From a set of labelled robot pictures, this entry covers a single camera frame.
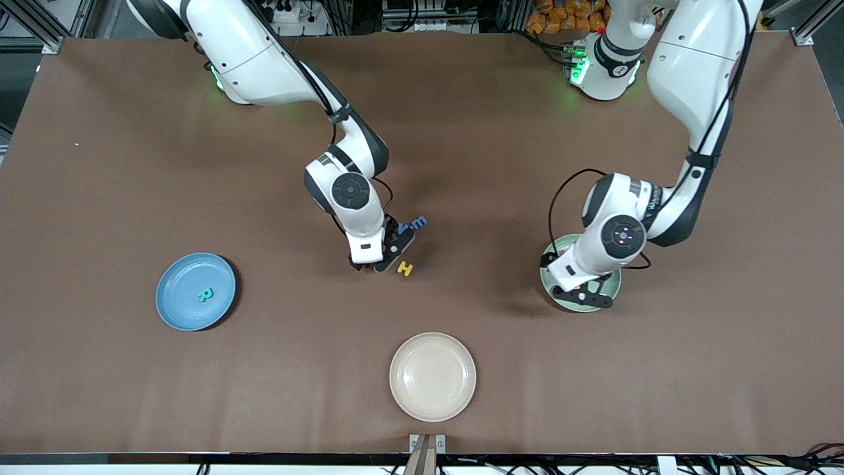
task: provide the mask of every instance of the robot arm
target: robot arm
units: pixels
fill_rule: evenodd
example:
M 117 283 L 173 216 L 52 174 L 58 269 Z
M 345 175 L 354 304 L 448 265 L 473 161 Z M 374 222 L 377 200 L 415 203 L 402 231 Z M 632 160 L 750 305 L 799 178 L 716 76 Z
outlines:
M 213 65 L 218 87 L 232 101 L 258 106 L 314 101 L 325 107 L 344 137 L 306 167 L 305 187 L 342 225 L 352 264 L 379 263 L 377 270 L 386 269 L 413 238 L 407 230 L 397 239 L 397 223 L 385 218 L 370 182 L 387 168 L 387 146 L 325 75 L 278 41 L 248 1 L 127 0 L 158 35 L 185 39 L 192 32 Z M 391 241 L 389 248 L 385 240 Z
M 654 97 L 689 132 L 679 179 L 673 188 L 620 173 L 598 180 L 583 206 L 586 231 L 548 265 L 562 291 L 628 265 L 647 241 L 671 246 L 691 234 L 732 116 L 730 72 L 760 8 L 761 0 L 680 2 L 647 75 Z

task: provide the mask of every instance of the brown table surface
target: brown table surface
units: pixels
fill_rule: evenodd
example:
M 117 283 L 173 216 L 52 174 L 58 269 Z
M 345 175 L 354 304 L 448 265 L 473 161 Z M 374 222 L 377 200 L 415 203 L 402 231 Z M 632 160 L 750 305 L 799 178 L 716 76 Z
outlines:
M 683 127 L 639 80 L 590 101 L 507 35 L 304 39 L 391 147 L 409 278 L 357 273 L 302 186 L 320 107 L 237 106 L 178 41 L 67 41 L 45 57 L 2 171 L 0 450 L 798 453 L 844 439 L 844 134 L 812 51 L 759 33 L 695 234 L 649 247 L 616 305 L 556 308 L 546 213 L 583 167 L 670 185 Z M 579 232 L 592 179 L 567 189 Z M 184 254 L 229 258 L 236 311 L 161 322 Z M 407 338 L 461 340 L 466 410 L 421 423 L 387 372 Z

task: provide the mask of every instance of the metal frame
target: metal frame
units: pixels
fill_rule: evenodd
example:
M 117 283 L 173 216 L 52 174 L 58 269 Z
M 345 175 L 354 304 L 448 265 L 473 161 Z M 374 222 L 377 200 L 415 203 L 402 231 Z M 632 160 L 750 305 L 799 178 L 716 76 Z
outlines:
M 0 52 L 57 53 L 62 38 L 85 37 L 93 33 L 91 14 L 101 1 L 81 0 L 68 29 L 38 0 L 0 0 L 0 8 L 32 35 L 29 38 L 0 38 Z
M 820 29 L 830 18 L 832 18 L 841 7 L 844 7 L 844 0 L 826 0 L 820 8 L 811 14 L 802 25 L 791 28 L 792 39 L 796 46 L 813 45 L 812 35 Z
M 408 475 L 436 474 L 436 437 L 433 434 L 422 434 L 410 452 L 408 465 L 404 472 Z
M 495 27 L 499 30 L 524 30 L 532 11 L 532 0 L 500 0 Z
M 44 54 L 56 54 L 70 31 L 37 0 L 0 0 L 0 7 L 23 26 L 43 47 Z
M 7 141 L 12 139 L 12 132 L 14 129 L 6 125 L 5 123 L 0 122 L 0 139 L 6 139 Z

